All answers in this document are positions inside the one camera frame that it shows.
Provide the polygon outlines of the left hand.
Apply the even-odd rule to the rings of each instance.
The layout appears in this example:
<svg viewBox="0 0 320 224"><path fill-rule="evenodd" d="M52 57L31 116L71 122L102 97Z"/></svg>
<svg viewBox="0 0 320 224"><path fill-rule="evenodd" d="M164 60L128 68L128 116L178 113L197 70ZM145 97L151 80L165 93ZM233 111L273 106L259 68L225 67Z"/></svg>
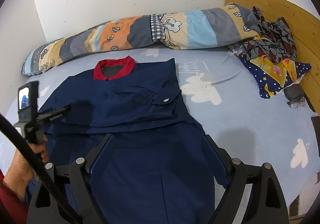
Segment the left hand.
<svg viewBox="0 0 320 224"><path fill-rule="evenodd" d="M29 147L36 155L40 155L40 159L44 164L49 161L47 141L47 137L43 135L42 144L29 143ZM34 173L32 167L23 155L16 150L11 165L3 179L4 186L9 188L20 201L24 201L26 188L33 177Z"/></svg>

